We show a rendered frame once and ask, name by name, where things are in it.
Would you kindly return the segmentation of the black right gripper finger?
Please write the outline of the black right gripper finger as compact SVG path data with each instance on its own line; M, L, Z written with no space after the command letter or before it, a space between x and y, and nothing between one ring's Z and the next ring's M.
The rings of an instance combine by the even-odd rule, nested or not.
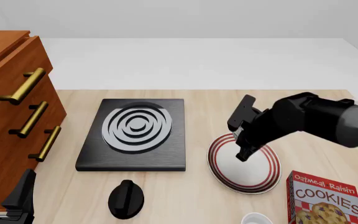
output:
M241 162L245 162L258 150L259 148L254 146L241 147L240 151L236 154L236 158Z

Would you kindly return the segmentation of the oatmeal raisin cookies box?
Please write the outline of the oatmeal raisin cookies box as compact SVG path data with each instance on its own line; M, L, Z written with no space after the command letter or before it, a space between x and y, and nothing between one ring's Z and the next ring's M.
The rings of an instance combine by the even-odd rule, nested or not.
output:
M355 186L298 171L286 184L288 224L358 224Z

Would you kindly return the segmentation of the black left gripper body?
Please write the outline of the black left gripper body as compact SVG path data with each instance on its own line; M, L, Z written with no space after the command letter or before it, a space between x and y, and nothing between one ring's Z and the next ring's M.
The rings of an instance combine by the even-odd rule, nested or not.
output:
M1 210L0 224L32 224L34 209L30 210Z

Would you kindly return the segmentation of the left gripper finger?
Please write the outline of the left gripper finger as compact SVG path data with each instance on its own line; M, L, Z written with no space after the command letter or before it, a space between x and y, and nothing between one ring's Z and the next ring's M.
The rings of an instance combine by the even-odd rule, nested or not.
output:
M22 210L23 212L33 212L33 192L36 173L32 169L27 169L14 190L2 202L2 206L7 210Z

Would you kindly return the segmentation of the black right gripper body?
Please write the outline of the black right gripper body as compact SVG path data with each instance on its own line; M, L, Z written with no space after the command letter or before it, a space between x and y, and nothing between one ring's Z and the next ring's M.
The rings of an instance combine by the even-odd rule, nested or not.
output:
M242 151L257 151L268 143L265 128L271 124L271 116L233 116L232 133Z

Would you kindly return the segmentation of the white ramekin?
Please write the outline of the white ramekin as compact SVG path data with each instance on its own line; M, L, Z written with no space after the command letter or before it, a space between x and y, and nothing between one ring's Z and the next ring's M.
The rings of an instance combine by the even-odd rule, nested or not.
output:
M241 224L273 224L273 222L264 214L251 212L242 218Z

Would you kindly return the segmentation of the flat black stove plate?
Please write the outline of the flat black stove plate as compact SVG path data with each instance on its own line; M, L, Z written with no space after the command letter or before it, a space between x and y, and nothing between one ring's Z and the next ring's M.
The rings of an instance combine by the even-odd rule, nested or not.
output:
M185 171L183 99L103 99L77 171Z

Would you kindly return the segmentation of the white plate with red rings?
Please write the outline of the white plate with red rings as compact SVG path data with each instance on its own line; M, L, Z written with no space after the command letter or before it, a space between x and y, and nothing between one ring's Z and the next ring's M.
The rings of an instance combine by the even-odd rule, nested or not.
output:
M282 166L270 146L262 147L245 162L236 158L239 151L231 133L216 138L208 149L208 167L223 186L240 194L262 194L279 183Z

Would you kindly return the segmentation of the round black stove knob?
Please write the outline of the round black stove knob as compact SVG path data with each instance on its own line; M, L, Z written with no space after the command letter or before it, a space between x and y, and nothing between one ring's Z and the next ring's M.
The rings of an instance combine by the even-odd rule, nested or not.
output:
M135 217L144 205L143 190L132 180L123 180L111 192L108 208L111 214L120 220Z

